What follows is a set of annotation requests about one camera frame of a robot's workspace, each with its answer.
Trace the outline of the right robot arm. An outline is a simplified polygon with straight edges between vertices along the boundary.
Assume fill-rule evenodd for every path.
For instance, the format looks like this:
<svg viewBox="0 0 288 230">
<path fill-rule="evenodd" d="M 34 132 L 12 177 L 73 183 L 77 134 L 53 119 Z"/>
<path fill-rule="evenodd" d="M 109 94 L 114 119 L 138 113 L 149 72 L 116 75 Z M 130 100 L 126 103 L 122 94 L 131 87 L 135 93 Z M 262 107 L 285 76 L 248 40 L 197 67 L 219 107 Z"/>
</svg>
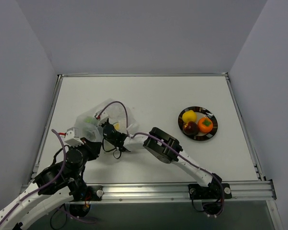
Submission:
<svg viewBox="0 0 288 230">
<path fill-rule="evenodd" d="M 204 188 L 206 196 L 216 197 L 222 189 L 222 180 L 214 173 L 200 167 L 182 148 L 179 141 L 163 130 L 154 127 L 149 133 L 127 135 L 106 121 L 101 124 L 103 140 L 120 152 L 147 150 L 165 164 L 173 164 L 191 176 Z"/>
</svg>

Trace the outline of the dark red fake fruit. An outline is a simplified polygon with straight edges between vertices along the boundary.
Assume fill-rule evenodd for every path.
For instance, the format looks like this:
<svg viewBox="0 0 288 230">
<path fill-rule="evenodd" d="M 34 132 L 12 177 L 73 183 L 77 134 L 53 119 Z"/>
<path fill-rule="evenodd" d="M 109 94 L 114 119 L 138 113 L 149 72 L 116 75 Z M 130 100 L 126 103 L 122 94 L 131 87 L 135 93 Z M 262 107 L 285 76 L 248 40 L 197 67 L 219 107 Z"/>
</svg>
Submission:
<svg viewBox="0 0 288 230">
<path fill-rule="evenodd" d="M 183 130 L 183 133 L 188 136 L 196 136 L 199 133 L 198 125 L 193 121 L 184 123 L 182 130 Z"/>
</svg>

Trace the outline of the green fake fruit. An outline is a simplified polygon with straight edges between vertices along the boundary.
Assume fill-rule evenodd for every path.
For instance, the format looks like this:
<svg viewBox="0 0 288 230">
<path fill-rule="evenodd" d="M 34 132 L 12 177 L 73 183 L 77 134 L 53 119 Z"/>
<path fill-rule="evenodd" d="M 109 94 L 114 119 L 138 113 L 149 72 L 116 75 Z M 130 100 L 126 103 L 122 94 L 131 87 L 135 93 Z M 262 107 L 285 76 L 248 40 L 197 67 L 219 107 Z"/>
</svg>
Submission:
<svg viewBox="0 0 288 230">
<path fill-rule="evenodd" d="M 88 124 L 92 124 L 94 126 L 96 126 L 98 124 L 98 120 L 96 119 L 96 117 L 91 117 L 91 116 L 87 116 L 84 119 L 84 122 L 88 123 Z"/>
</svg>

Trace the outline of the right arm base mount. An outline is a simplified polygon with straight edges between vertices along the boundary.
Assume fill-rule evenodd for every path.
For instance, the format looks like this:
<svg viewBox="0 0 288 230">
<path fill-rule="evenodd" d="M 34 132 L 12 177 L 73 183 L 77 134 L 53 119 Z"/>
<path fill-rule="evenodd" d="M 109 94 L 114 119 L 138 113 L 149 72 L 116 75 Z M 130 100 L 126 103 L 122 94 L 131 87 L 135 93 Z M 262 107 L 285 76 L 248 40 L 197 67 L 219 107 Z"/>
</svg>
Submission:
<svg viewBox="0 0 288 230">
<path fill-rule="evenodd" d="M 192 207 L 201 213 L 206 213 L 208 216 L 218 216 L 224 210 L 225 199 L 232 198 L 232 192 L 229 184 L 222 183 L 223 193 L 219 185 L 210 187 L 201 187 L 198 184 L 189 184 L 189 198 Z"/>
</svg>

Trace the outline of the orange fake fruit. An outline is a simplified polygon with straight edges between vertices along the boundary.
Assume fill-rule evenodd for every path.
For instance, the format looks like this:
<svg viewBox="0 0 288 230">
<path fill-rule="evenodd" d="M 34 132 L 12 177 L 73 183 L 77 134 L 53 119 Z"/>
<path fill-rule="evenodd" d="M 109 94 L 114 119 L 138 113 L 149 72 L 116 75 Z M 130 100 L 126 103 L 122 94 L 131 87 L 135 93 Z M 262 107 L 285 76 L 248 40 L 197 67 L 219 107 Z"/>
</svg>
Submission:
<svg viewBox="0 0 288 230">
<path fill-rule="evenodd" d="M 198 128 L 201 133 L 209 133 L 213 129 L 213 123 L 208 117 L 202 117 L 199 119 Z"/>
</svg>

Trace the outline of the translucent plastic bag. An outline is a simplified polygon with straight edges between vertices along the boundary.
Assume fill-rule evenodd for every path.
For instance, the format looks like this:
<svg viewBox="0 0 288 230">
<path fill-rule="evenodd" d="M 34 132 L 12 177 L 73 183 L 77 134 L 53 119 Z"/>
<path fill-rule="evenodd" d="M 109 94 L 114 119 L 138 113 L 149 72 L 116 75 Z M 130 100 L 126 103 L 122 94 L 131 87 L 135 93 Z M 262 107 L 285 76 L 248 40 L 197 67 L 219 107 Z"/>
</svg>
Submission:
<svg viewBox="0 0 288 230">
<path fill-rule="evenodd" d="M 110 123 L 118 132 L 131 135 L 139 129 L 139 123 L 135 120 L 129 107 L 115 103 L 113 99 L 107 99 L 78 115 L 75 120 L 74 127 L 79 129 L 81 137 L 85 137 L 89 141 L 103 140 L 103 132 L 99 132 L 97 126 L 84 122 L 87 116 L 94 117 L 98 111 L 108 113 Z"/>
</svg>

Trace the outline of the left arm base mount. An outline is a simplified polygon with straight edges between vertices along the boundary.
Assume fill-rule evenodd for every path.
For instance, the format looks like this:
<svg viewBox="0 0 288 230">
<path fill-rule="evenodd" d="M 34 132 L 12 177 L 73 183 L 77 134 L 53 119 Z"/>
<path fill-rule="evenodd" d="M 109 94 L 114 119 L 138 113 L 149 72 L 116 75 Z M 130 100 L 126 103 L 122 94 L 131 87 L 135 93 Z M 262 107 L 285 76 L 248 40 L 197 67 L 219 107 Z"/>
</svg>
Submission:
<svg viewBox="0 0 288 230">
<path fill-rule="evenodd" d="M 104 194 L 103 186 L 92 185 L 88 186 L 82 192 L 76 195 L 76 199 L 73 202 L 80 202 L 80 204 L 69 204 L 68 211 L 71 215 L 83 218 L 85 217 L 90 209 L 90 201 L 101 201 Z"/>
</svg>

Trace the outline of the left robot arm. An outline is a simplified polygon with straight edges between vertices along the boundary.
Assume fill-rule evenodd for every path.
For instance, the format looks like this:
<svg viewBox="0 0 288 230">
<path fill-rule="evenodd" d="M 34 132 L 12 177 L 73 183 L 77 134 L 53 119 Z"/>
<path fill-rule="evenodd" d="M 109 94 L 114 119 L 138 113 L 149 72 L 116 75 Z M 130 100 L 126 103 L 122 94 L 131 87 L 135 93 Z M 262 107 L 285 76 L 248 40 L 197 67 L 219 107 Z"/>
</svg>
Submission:
<svg viewBox="0 0 288 230">
<path fill-rule="evenodd" d="M 87 162 L 99 157 L 101 142 L 80 139 L 76 146 L 62 146 L 63 161 L 52 164 L 7 207 L 0 211 L 0 230 L 13 230 L 35 222 L 69 201 L 83 201 L 91 191 L 83 180 Z"/>
</svg>

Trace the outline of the yellow fake lemon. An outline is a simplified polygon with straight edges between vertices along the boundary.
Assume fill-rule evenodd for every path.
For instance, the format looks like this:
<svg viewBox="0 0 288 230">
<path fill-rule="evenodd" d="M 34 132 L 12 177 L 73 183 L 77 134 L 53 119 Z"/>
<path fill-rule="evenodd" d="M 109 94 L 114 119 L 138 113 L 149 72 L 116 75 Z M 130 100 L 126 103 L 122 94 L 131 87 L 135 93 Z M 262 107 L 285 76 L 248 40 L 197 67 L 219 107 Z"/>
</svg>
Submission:
<svg viewBox="0 0 288 230">
<path fill-rule="evenodd" d="M 183 113 L 182 120 L 186 124 L 189 122 L 196 122 L 197 114 L 193 110 L 189 110 L 189 111 Z"/>
</svg>

